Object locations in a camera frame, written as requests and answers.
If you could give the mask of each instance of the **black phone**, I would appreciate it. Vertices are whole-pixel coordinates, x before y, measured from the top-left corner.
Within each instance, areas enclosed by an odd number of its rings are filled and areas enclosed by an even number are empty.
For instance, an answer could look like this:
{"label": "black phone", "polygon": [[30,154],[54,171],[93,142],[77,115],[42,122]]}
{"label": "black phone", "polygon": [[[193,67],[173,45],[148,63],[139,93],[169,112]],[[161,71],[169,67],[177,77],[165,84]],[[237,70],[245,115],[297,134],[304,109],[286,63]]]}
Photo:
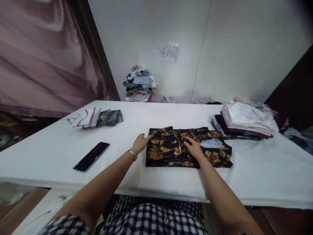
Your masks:
{"label": "black phone", "polygon": [[108,143],[100,142],[96,145],[82,160],[77,163],[73,169],[77,171],[86,172],[92,166],[93,163],[105,152],[110,146]]}

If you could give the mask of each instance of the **white table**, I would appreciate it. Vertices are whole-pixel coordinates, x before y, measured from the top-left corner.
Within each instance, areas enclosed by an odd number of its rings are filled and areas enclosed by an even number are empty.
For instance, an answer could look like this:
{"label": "white table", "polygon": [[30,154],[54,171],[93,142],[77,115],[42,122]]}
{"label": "white table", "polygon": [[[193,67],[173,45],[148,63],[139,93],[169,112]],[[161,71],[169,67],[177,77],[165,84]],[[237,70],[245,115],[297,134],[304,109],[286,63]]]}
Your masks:
{"label": "white table", "polygon": [[[51,188],[80,189],[128,150],[149,128],[207,126],[221,105],[94,101],[83,107],[120,109],[124,122],[115,127],[74,129],[66,118],[0,153],[0,181]],[[98,142],[107,151],[86,172],[73,166]],[[232,168],[218,168],[244,205],[313,209],[313,156],[280,134],[269,140],[228,140]],[[200,170],[145,167],[145,149],[116,193],[208,202]]]}

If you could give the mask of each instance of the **silver bracelet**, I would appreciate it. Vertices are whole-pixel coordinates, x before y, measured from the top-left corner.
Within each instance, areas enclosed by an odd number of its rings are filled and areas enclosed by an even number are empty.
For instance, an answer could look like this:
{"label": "silver bracelet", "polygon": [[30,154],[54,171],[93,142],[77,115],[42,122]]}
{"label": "silver bracelet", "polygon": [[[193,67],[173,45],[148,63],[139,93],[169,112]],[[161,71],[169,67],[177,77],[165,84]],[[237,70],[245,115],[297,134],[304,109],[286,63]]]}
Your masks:
{"label": "silver bracelet", "polygon": [[133,151],[131,150],[128,150],[127,152],[130,152],[132,155],[134,155],[134,161],[137,160],[137,154],[135,154]]}

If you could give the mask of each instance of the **checkered shirt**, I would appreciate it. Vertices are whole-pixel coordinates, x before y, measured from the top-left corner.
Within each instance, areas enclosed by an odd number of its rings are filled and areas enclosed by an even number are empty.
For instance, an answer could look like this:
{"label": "checkered shirt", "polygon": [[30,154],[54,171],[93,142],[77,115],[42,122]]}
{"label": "checkered shirt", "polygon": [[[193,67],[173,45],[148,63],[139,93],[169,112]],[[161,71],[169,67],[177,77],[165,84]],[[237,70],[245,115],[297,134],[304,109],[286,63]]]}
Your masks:
{"label": "checkered shirt", "polygon": [[[88,235],[90,230],[80,217],[63,215],[51,221],[38,235],[61,234]],[[207,232],[203,226],[201,203],[120,196],[99,234],[176,235]]]}

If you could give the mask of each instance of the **white wall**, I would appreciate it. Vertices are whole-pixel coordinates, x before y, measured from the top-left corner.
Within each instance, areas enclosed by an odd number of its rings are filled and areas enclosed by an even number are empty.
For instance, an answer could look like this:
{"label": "white wall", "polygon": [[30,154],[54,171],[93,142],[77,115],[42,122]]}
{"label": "white wall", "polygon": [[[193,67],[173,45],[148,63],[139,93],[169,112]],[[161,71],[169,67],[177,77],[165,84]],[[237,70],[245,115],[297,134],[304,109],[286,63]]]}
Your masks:
{"label": "white wall", "polygon": [[[121,100],[139,63],[158,83],[156,101],[263,102],[309,46],[303,13],[288,0],[89,0]],[[159,46],[180,46],[178,63],[159,61]]]}
{"label": "white wall", "polygon": [[313,43],[303,14],[287,0],[214,0],[192,102],[264,102]]}

